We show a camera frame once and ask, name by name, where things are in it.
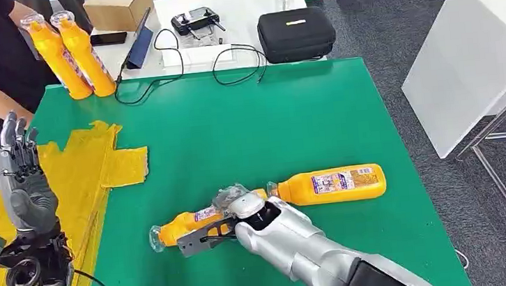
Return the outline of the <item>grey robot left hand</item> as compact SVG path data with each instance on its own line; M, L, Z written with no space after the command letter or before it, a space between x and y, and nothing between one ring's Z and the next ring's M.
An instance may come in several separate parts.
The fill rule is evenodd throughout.
M59 222L59 201L40 165L38 130L10 111L0 134L0 189L4 208L19 234L45 234Z

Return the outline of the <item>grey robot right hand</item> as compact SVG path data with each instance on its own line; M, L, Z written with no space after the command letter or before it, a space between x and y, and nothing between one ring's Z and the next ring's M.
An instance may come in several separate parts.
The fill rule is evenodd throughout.
M259 212L265 206L264 201L267 199L264 189L250 191L237 183L220 189L212 199L212 206L226 216L246 219Z

